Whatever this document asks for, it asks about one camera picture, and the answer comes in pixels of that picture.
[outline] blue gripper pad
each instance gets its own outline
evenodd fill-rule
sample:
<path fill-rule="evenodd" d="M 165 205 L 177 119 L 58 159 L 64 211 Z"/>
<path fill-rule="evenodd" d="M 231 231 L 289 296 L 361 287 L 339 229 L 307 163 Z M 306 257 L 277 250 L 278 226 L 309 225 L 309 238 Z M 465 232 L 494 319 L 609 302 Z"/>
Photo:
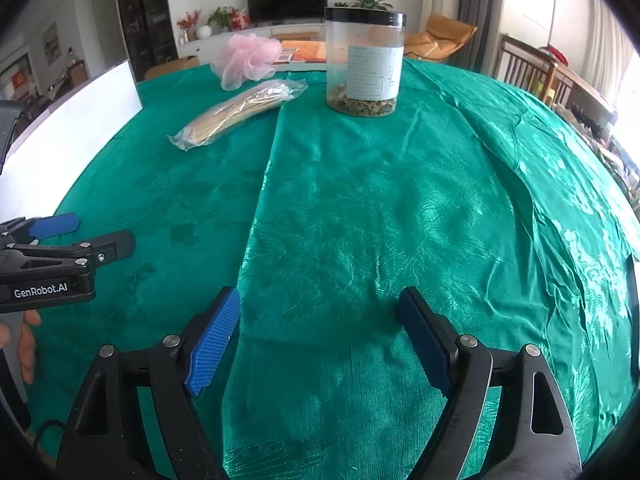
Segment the blue gripper pad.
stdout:
<path fill-rule="evenodd" d="M 398 302 L 400 322 L 418 355 L 429 384 L 439 389 L 445 397 L 449 397 L 454 386 L 449 376 L 450 358 L 446 349 L 441 345 L 438 335 L 428 323 L 427 316 L 433 317 L 433 322 L 438 321 L 426 303 L 424 306 L 428 311 L 420 308 L 412 295 L 409 294 L 408 289 L 405 288 L 400 293 Z"/>
<path fill-rule="evenodd" d="M 226 345 L 238 324 L 240 306 L 240 295 L 233 288 L 196 343 L 191 353 L 189 374 L 184 381 L 192 396 L 197 396 L 201 389 L 211 384 Z"/>
<path fill-rule="evenodd" d="M 76 213 L 37 218 L 29 227 L 29 234 L 36 240 L 72 233 L 78 229 L 80 219 Z"/>

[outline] plastic jar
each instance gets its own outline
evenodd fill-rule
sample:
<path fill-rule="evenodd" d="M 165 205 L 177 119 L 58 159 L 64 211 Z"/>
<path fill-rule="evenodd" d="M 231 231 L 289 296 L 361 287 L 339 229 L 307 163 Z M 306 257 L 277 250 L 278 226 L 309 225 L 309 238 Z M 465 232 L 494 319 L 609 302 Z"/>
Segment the plastic jar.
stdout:
<path fill-rule="evenodd" d="M 406 14 L 328 7 L 324 20 L 327 104 L 358 117 L 395 111 Z"/>

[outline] cable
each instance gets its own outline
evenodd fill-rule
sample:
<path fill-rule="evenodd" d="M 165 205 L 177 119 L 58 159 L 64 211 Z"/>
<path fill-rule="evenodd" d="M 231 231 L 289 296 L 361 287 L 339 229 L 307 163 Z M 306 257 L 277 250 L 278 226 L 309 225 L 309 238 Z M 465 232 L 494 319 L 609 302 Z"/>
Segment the cable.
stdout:
<path fill-rule="evenodd" d="M 36 433 L 36 436 L 33 439 L 33 444 L 31 445 L 31 447 L 33 447 L 33 449 L 36 449 L 36 450 L 38 449 L 38 443 L 40 442 L 40 439 L 42 438 L 42 435 L 51 426 L 57 426 L 57 427 L 61 428 L 62 430 L 65 429 L 65 425 L 62 422 L 60 422 L 59 420 L 57 420 L 56 418 L 50 418 L 49 420 L 45 420 L 40 425 L 40 427 L 38 428 L 38 432 Z"/>

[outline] television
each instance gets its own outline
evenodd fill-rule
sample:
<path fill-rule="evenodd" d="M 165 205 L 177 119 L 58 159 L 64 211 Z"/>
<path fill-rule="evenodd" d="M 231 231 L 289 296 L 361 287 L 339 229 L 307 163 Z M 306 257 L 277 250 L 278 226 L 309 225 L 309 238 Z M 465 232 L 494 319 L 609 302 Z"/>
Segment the television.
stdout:
<path fill-rule="evenodd" d="M 321 20 L 327 0 L 247 0 L 253 23 Z"/>

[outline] red decoration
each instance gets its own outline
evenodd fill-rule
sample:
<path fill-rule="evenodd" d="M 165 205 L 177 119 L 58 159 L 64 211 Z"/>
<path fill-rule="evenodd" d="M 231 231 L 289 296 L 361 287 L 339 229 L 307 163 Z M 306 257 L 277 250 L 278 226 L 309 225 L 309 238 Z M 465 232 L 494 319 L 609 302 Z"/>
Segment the red decoration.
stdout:
<path fill-rule="evenodd" d="M 26 82 L 27 82 L 27 74 L 24 71 L 24 69 L 20 70 L 20 72 L 17 72 L 11 76 L 11 84 L 14 85 L 14 88 L 18 88 L 24 85 Z"/>
<path fill-rule="evenodd" d="M 242 30 L 242 20 L 237 9 L 231 12 L 231 30 Z"/>
<path fill-rule="evenodd" d="M 198 25 L 198 20 L 200 19 L 200 15 L 202 14 L 202 10 L 194 10 L 193 16 L 187 12 L 187 16 L 175 22 L 175 24 L 180 27 L 182 30 L 192 30 L 196 28 Z"/>

